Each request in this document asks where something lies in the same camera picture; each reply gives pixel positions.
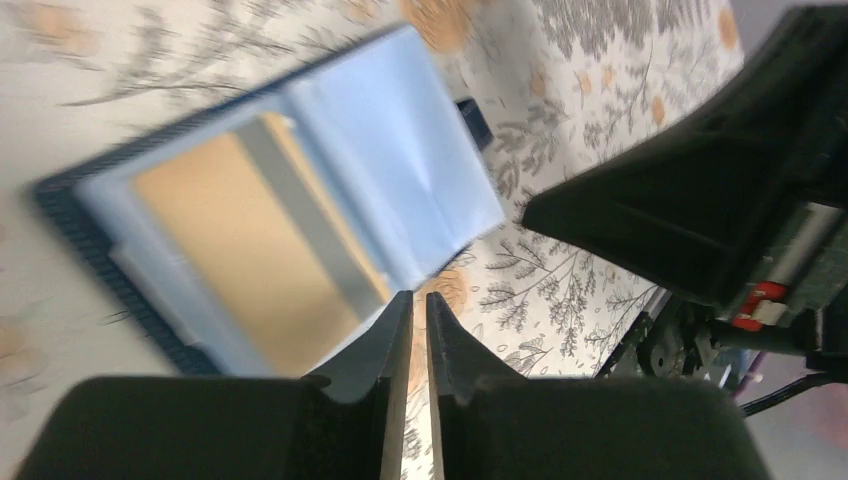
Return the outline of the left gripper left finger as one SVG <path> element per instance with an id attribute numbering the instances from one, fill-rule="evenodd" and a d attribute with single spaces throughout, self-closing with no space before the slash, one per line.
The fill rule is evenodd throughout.
<path id="1" fill-rule="evenodd" d="M 20 479 L 397 479 L 413 295 L 298 379 L 96 377 L 58 403 Z"/>

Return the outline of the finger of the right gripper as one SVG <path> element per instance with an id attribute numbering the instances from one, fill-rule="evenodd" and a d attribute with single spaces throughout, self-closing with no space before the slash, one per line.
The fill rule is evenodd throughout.
<path id="1" fill-rule="evenodd" d="M 804 202 L 847 202 L 843 6 L 787 10 L 708 102 L 536 195 L 521 223 L 719 307 Z"/>

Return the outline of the gold credit card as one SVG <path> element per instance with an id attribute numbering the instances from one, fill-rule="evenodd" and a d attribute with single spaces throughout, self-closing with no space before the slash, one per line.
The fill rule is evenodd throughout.
<path id="1" fill-rule="evenodd" d="M 247 340 L 248 375 L 308 372 L 390 299 L 286 116 L 266 113 L 133 186 Z"/>

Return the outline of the blue leather card holder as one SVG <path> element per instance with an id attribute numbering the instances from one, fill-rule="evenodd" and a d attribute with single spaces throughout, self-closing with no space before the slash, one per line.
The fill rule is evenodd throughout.
<path id="1" fill-rule="evenodd" d="M 178 371 L 293 375 L 504 222 L 488 140 L 395 24 L 32 195 Z"/>

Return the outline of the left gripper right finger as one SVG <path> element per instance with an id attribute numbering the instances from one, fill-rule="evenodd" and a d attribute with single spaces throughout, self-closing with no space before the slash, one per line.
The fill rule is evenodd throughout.
<path id="1" fill-rule="evenodd" d="M 426 298 L 439 479 L 765 479 L 736 405 L 668 378 L 522 376 Z"/>

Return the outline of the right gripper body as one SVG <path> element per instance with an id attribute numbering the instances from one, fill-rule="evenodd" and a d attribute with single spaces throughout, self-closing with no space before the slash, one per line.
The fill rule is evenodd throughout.
<path id="1" fill-rule="evenodd" d="M 847 207 L 781 206 L 721 285 L 715 346 L 803 357 L 847 368 Z"/>

